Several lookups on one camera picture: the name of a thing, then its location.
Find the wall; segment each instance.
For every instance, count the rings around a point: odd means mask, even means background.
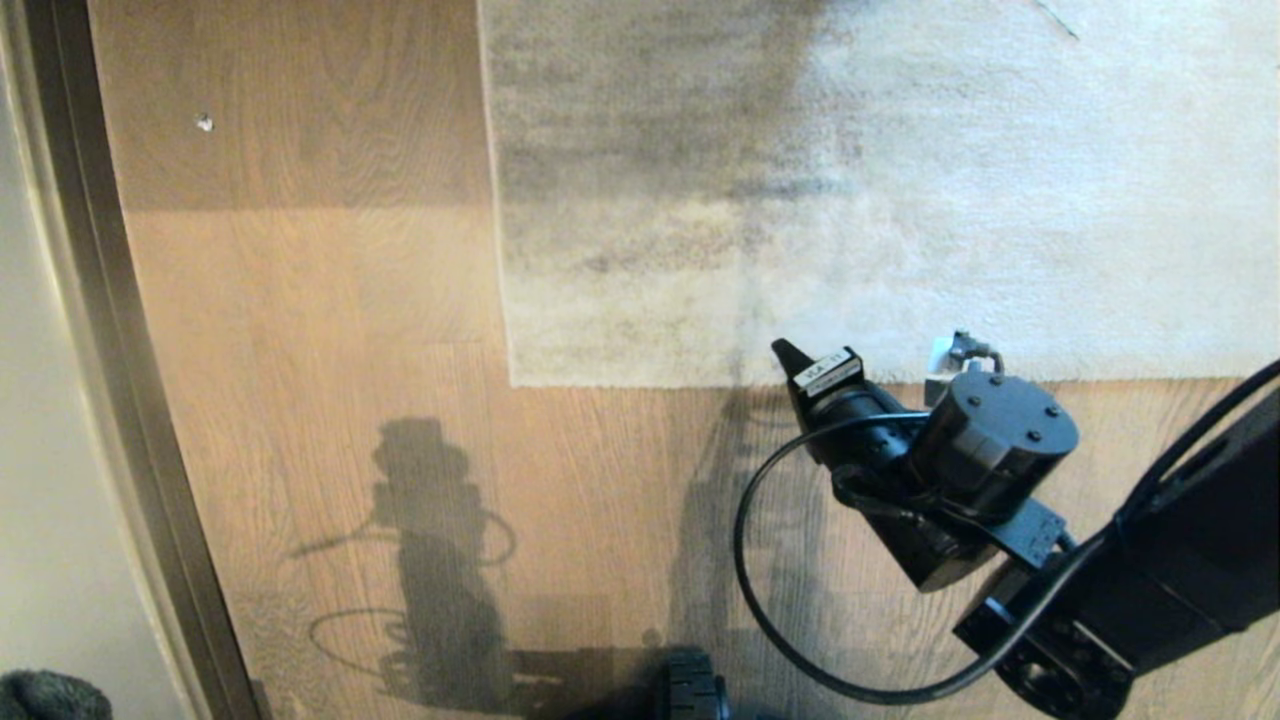
[[[83,678],[106,693],[116,717],[193,717],[111,486],[52,263],[33,219],[12,86],[4,82],[0,673],[50,669]]]

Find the black bracket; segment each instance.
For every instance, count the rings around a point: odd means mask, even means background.
[[[998,525],[977,524],[983,534],[1010,557],[1039,570],[1048,560],[1066,520],[1033,497],[1028,497],[1014,516]]]

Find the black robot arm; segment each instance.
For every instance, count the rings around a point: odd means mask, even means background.
[[[928,414],[908,413],[868,380],[849,347],[818,360],[785,340],[773,350],[804,434],[744,493],[735,562],[765,635],[828,688],[905,705],[945,697],[995,669],[1048,715],[1103,720],[1123,710],[1134,678],[1280,609],[1280,391],[1176,465],[1280,375],[1280,361],[1211,409],[1139,480],[1114,521],[1076,547],[1065,521],[1030,497],[1076,446],[1075,424],[1051,395],[1005,374],[986,343],[956,333],[948,361],[961,372],[941,387],[931,383],[937,405]],[[993,372],[977,357],[992,357]],[[742,536],[759,480],[800,446],[831,471],[836,498],[863,512],[922,592],[959,580],[997,551],[1009,556],[955,629],[979,653],[969,667],[914,691],[864,688],[817,667],[772,625],[751,591]]]

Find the wooden floor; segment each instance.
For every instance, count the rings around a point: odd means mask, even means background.
[[[508,386],[474,0],[92,10],[147,322],[276,719],[561,717],[687,643],[740,717],[1038,716],[992,678],[847,702],[762,638],[730,524],[794,433],[781,393]],[[1098,528],[1228,387],[1057,386],[1084,441],[1041,497]],[[950,628],[977,579],[916,594],[799,460],[750,555],[841,673],[902,687],[969,657]],[[1277,717],[1277,682],[1271,619],[1142,679],[1125,717]]]

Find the door frame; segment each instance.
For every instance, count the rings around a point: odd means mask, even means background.
[[[183,689],[200,716],[268,717],[218,583],[147,332],[88,3],[0,3],[0,42],[91,410]]]

